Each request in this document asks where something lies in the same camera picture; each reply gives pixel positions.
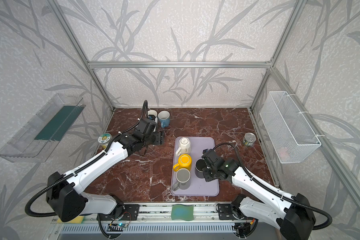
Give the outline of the clear plastic wall shelf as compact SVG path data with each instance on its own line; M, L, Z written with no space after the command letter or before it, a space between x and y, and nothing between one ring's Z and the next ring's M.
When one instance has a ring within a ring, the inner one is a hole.
M0 149L0 157L12 163L45 162L85 107L82 97L55 94Z

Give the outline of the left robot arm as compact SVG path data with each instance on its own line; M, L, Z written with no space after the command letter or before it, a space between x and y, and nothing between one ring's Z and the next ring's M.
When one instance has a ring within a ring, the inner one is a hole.
M50 175L47 187L26 203L25 213L35 218L58 216L64 223L78 216L91 214L109 215L113 218L122 216L125 211L124 203L118 197L88 194L85 189L112 166L134 153L150 145L162 145L165 133L156 131L157 126L149 118L148 102L144 101L136 124L114 136L104 150L82 165L64 174L55 172ZM53 209L51 213L37 213L31 209L32 204L43 194Z

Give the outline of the yellow mug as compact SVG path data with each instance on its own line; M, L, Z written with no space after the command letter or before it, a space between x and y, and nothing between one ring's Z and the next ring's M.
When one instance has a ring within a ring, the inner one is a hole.
M180 155L178 158L178 163L173 166L174 172L177 172L180 169L187 169L191 171L192 168L192 158L188 154Z

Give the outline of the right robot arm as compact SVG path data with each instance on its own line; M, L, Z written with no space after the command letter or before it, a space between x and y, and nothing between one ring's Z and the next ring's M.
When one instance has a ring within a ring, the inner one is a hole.
M224 160L216 149L203 150L206 163L203 175L206 182L219 179L242 188L257 198L239 195L231 208L237 219L254 218L278 229L287 240L307 240L312 231L329 227L332 216L310 205L308 199L293 196L262 180L246 168L238 149L232 145L236 158Z

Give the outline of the lilac tray mat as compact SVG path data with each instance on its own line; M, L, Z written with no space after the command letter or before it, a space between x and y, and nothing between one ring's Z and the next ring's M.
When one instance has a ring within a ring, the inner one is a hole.
M190 170L190 180L186 183L187 189L171 190L174 196L188 196L188 197L215 197L219 194L219 181L213 180L206 182L203 172L202 178L196 174L196 162L202 158L203 150L213 149L215 147L215 140L211 137L190 137L191 152L189 153L192 159L192 167Z

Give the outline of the white upside-down mug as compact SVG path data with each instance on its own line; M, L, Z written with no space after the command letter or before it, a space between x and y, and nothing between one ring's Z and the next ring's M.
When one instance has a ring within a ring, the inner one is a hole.
M179 147L176 150L176 156L180 156L183 154L190 154L191 153L191 142L189 138L183 137L179 141Z

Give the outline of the yellow sponge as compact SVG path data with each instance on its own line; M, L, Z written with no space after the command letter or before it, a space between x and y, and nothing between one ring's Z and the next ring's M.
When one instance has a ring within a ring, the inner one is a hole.
M57 224L81 224L84 220L84 216L78 216L68 222L63 222L61 219L57 220Z

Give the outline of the grey mug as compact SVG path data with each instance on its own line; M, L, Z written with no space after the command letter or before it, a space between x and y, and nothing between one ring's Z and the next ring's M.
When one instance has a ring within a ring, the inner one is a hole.
M176 172L176 181L172 185L172 190L186 190L191 185L191 173L188 169L180 169Z

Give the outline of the metal tin can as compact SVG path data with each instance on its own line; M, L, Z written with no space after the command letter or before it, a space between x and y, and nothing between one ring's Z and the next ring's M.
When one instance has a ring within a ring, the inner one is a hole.
M256 142L256 135L253 133L245 133L243 144L247 147L252 147Z

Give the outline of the circuit board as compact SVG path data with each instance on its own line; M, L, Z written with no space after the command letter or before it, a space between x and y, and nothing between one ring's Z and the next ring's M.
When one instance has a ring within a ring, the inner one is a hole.
M123 232L129 226L128 223L109 224L107 227L108 232Z
M252 233L252 225L251 224L235 224L232 226L234 231L234 235L240 239L246 238Z

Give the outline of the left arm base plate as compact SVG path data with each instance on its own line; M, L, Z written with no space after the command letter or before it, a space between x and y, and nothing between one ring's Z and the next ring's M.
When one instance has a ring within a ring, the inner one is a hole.
M139 210L140 205L138 204L117 205L115 209L115 220L136 221Z

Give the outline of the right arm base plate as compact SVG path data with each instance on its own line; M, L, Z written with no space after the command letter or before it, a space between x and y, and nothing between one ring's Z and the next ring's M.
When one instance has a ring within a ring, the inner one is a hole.
M220 220L244 221L249 223L258 222L255 218L245 216L238 207L232 206L231 204L217 204L216 210Z

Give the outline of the right circuit board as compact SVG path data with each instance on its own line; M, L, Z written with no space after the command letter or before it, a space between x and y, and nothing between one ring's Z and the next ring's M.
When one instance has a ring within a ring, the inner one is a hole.
M234 235L240 239L246 238L252 233L252 225L251 224L235 224L232 226L234 231Z

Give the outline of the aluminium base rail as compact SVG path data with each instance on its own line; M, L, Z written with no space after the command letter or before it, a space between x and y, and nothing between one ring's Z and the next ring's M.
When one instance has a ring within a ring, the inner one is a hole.
M235 233L252 231L257 223L276 229L277 213L263 203L245 200L234 210L228 202L138 203L126 204L116 218L88 215L63 223L54 219L46 240L56 240L61 234L101 234L114 239L126 234L166 233Z

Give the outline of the blue patterned mug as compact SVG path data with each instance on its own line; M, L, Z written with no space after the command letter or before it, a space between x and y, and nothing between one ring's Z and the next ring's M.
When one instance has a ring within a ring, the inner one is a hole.
M170 125L170 113L168 111L161 111L158 113L158 118L162 128L166 128Z

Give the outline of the green sponge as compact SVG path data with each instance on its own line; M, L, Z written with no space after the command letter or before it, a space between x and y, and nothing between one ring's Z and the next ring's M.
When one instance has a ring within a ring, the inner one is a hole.
M171 209L172 220L193 221L194 220L194 205L176 204Z

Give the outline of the left circuit board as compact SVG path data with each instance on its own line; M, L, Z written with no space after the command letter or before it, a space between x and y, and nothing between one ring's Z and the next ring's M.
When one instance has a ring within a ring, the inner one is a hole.
M123 232L129 226L128 223L109 224L107 227L108 232Z

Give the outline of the black mug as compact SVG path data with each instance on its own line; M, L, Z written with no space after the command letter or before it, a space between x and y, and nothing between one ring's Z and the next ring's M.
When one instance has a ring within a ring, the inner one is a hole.
M195 174L199 179L204 179L203 169L206 167L206 163L203 159L199 159L195 163Z

